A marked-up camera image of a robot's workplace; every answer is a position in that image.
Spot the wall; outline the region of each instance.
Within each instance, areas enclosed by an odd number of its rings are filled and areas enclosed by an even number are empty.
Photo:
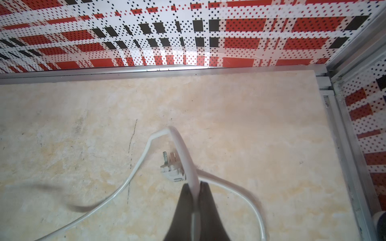
[[[4,0],[0,73],[324,64],[385,1]]]
[[[386,210],[386,59],[342,85],[351,124],[382,210]]]

